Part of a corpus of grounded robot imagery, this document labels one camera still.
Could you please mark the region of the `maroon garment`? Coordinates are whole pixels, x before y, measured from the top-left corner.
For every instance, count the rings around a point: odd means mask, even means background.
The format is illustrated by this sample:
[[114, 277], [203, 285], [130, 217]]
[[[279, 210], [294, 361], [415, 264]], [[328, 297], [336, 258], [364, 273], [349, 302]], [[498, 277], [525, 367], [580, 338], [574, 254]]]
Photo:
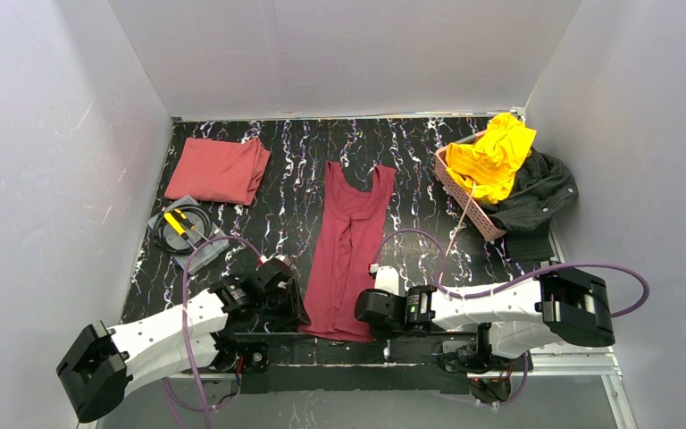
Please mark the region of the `maroon garment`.
[[384, 237], [396, 170], [376, 165], [372, 189], [347, 183], [341, 164], [324, 172], [322, 227], [304, 297], [310, 323], [300, 332], [333, 341], [370, 342], [371, 328], [355, 318], [359, 294], [374, 286], [369, 265]]

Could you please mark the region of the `pink laundry basket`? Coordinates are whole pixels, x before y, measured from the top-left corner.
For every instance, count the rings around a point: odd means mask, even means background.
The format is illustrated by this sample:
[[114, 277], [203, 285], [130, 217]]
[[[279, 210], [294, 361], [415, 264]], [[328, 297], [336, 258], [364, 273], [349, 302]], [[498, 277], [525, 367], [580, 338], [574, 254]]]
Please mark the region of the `pink laundry basket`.
[[498, 167], [498, 162], [492, 163], [488, 154], [486, 142], [476, 147], [482, 141], [486, 131], [459, 139], [434, 152], [434, 174], [446, 189], [446, 192], [465, 210], [465, 216], [473, 223], [486, 241], [498, 239], [506, 231], [497, 227], [489, 215], [481, 207], [477, 199], [478, 185], [500, 185], [500, 176], [491, 171]]

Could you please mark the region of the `coral pink t-shirt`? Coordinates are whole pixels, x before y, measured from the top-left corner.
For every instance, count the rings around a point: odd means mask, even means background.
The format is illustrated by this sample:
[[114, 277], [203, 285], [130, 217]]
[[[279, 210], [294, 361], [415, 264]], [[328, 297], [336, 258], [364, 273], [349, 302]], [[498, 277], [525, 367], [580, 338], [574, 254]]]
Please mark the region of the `coral pink t-shirt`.
[[270, 156], [259, 138], [245, 143], [188, 138], [164, 196], [249, 206]]

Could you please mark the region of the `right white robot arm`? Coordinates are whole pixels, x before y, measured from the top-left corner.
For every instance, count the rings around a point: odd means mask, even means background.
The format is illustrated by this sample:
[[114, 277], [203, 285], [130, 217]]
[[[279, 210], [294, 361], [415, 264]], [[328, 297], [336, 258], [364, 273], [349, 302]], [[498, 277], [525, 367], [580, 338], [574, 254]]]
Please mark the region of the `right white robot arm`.
[[399, 295], [388, 286], [362, 291], [356, 320], [375, 338], [425, 336], [474, 325], [474, 355], [484, 360], [516, 359], [550, 343], [602, 348], [615, 344], [605, 282], [573, 267], [550, 266], [506, 288], [500, 283], [459, 289], [418, 285]]

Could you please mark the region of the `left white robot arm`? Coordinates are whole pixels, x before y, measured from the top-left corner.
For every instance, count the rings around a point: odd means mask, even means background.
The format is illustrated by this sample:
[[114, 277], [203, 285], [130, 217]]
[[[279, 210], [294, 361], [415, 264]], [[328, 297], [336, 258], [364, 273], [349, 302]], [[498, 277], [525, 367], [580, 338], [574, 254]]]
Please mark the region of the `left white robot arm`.
[[134, 323], [85, 326], [56, 374], [79, 422], [89, 424], [135, 390], [193, 368], [237, 377], [263, 373], [268, 347], [246, 334], [261, 326], [294, 332], [308, 320], [292, 264], [273, 257]]

